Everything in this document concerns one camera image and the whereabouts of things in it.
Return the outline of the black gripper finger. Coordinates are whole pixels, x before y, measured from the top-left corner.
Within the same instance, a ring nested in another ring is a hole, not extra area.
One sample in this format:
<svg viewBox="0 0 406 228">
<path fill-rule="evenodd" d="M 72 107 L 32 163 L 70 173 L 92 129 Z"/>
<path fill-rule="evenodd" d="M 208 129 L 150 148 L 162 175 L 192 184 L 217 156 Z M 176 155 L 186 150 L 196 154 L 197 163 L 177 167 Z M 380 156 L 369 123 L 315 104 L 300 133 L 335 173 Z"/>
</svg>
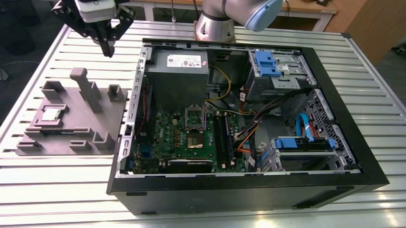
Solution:
<svg viewBox="0 0 406 228">
<path fill-rule="evenodd" d="M 73 0 L 60 0 L 52 8 L 52 12 L 62 23 L 84 38 L 90 37 L 100 46 L 102 55 L 108 56 L 108 22 L 105 20 L 86 23 L 80 17 Z"/>
<path fill-rule="evenodd" d="M 112 27 L 110 20 L 100 22 L 100 47 L 105 57 L 112 57 L 114 53 L 114 42 L 121 38 L 129 28 L 134 13 L 125 6 L 117 6 L 116 18 L 118 24 Z"/>
</svg>

